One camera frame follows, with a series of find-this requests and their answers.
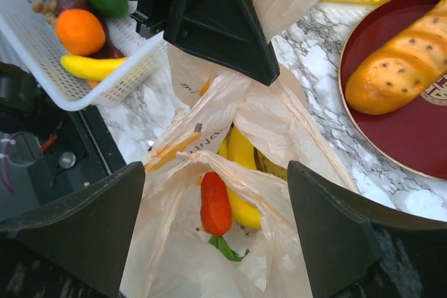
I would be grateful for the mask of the yellow banana bunch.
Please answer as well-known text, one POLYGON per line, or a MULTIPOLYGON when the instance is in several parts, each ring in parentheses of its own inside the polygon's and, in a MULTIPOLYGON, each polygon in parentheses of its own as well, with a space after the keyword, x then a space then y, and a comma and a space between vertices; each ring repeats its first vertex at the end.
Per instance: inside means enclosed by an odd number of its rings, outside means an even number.
POLYGON ((267 221, 273 225, 284 220, 288 212, 279 207, 286 201, 287 169, 279 167, 280 177, 273 168, 258 170, 257 149, 236 126, 224 142, 226 152, 218 150, 216 169, 226 183, 233 219, 247 230, 260 230, 267 221))

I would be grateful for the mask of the orange carrot with leaves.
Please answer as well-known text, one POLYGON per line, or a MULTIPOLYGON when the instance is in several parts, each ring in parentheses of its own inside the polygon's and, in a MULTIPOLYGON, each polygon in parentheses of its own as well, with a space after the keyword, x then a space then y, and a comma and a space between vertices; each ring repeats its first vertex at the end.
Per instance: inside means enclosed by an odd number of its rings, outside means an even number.
POLYGON ((231 229, 233 217, 226 184, 216 172, 207 172, 200 185, 201 230, 210 234, 209 244, 231 262, 241 262, 249 253, 240 255, 230 248, 224 235, 231 229))

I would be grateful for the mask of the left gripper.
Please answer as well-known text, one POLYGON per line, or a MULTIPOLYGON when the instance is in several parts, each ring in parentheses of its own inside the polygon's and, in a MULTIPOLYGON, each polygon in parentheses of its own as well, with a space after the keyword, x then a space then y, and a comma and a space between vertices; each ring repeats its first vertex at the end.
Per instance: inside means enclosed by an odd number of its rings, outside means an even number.
POLYGON ((164 39, 187 54, 266 86, 279 76, 252 0, 138 0, 131 17, 143 38, 162 31, 167 20, 164 39))

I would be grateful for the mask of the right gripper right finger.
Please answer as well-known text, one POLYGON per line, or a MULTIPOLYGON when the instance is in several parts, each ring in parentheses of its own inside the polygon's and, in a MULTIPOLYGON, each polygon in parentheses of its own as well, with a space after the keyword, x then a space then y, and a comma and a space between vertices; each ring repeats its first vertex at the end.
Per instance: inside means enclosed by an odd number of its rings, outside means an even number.
POLYGON ((314 297, 445 297, 446 223, 385 207, 288 164, 314 297))

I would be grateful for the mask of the peach plastic grocery bag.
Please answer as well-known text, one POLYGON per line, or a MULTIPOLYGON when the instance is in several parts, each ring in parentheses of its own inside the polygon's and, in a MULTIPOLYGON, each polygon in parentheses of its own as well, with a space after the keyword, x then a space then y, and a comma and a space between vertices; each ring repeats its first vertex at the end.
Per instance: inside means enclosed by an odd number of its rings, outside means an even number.
POLYGON ((168 47, 179 112, 154 143, 122 278, 127 297, 310 297, 312 292, 286 182, 218 155, 235 127, 273 163, 300 161, 355 190, 319 132, 298 79, 287 68, 270 86, 168 47), (233 230, 240 262, 196 232, 200 177, 216 172, 261 213, 261 229, 233 230))

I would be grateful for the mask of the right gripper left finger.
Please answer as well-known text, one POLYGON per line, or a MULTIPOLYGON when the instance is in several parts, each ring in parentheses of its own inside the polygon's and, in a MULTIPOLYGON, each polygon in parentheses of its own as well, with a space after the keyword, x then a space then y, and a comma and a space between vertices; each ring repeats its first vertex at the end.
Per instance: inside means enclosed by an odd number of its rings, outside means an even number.
POLYGON ((1 222, 2 297, 120 297, 145 181, 130 163, 1 222))

